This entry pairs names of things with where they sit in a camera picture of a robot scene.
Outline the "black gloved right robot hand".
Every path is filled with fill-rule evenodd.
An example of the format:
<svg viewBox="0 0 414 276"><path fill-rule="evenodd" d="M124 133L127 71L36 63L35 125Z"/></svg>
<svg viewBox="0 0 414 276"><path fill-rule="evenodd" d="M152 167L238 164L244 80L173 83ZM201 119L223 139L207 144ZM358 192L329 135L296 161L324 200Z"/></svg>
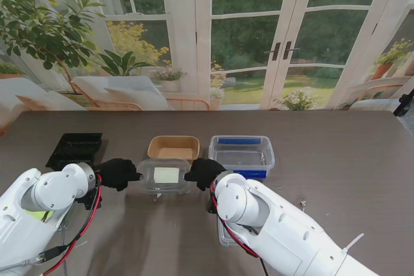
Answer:
<svg viewBox="0 0 414 276"><path fill-rule="evenodd" d="M195 182L201 191L205 191L224 171L226 169L215 160L198 158L193 161L191 169L184 175L184 179L187 182Z"/></svg>

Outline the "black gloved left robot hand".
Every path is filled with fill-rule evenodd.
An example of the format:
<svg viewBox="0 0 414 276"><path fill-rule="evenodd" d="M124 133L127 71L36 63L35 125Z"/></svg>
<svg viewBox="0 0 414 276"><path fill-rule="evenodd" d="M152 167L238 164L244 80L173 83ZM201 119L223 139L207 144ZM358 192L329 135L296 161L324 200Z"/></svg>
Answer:
<svg viewBox="0 0 414 276"><path fill-rule="evenodd" d="M113 158L93 168L96 175L100 176L101 185L123 191L128 183L141 181L144 176L137 172L135 164L131 160Z"/></svg>

